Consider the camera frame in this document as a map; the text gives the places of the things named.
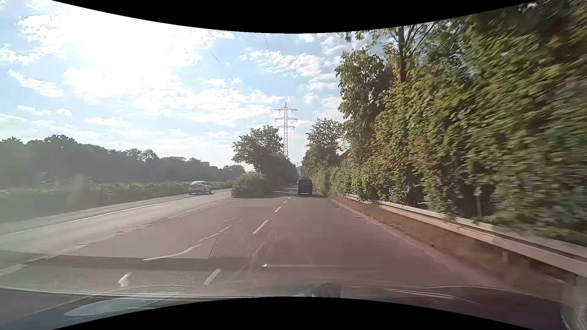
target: metal guardrail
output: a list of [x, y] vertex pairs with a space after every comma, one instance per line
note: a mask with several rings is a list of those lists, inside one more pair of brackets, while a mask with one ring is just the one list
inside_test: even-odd
[[359, 196], [351, 194], [339, 194], [339, 196], [364, 204], [375, 204], [386, 211], [435, 225], [436, 227], [495, 245], [582, 277], [587, 277], [587, 247], [557, 241], [551, 238], [520, 234], [509, 228], [486, 223], [474, 223], [472, 220], [460, 217], [451, 221], [447, 215], [442, 213], [421, 210], [387, 201], [360, 201]]

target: sky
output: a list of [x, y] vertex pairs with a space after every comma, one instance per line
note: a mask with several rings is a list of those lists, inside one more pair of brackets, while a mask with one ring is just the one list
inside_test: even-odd
[[[0, 0], [0, 139], [65, 134], [222, 167], [250, 128], [290, 116], [302, 161], [316, 118], [342, 120], [336, 33], [218, 31], [47, 0]], [[242, 164], [246, 169], [252, 166]]]

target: vegetation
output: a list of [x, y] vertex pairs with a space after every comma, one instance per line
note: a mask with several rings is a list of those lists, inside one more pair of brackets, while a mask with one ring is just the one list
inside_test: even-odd
[[106, 149], [65, 135], [27, 143], [16, 137], [4, 139], [0, 154], [0, 188], [40, 188], [86, 178], [95, 183], [227, 181], [245, 172], [240, 165], [219, 169], [195, 158], [159, 158], [152, 150]]
[[341, 34], [374, 42], [336, 69], [350, 149], [326, 165], [338, 154], [311, 143], [316, 182], [562, 240], [587, 234], [585, 1]]
[[297, 181], [295, 165], [285, 157], [278, 129], [265, 125], [251, 129], [249, 134], [233, 142], [236, 163], [253, 165], [255, 172], [239, 176], [232, 188], [234, 197], [254, 197], [258, 194]]
[[[0, 190], [2, 221], [26, 220], [110, 204], [185, 194], [190, 183], [191, 181], [116, 182]], [[213, 189], [231, 186], [231, 181], [212, 182]]]

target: asphalt road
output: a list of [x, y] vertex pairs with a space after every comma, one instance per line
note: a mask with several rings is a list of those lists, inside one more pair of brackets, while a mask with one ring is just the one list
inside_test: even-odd
[[[498, 285], [328, 198], [295, 192], [239, 199], [225, 190], [0, 224], [0, 289], [28, 291], [0, 295], [0, 304], [35, 292], [255, 296], [307, 294], [324, 282]], [[0, 309], [0, 323], [62, 298], [43, 299]]]

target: tree trunk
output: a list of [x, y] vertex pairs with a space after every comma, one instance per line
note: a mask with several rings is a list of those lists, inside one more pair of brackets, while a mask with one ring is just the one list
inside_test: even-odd
[[397, 29], [397, 50], [400, 55], [400, 82], [406, 82], [406, 55], [405, 55], [404, 27], [400, 26]]

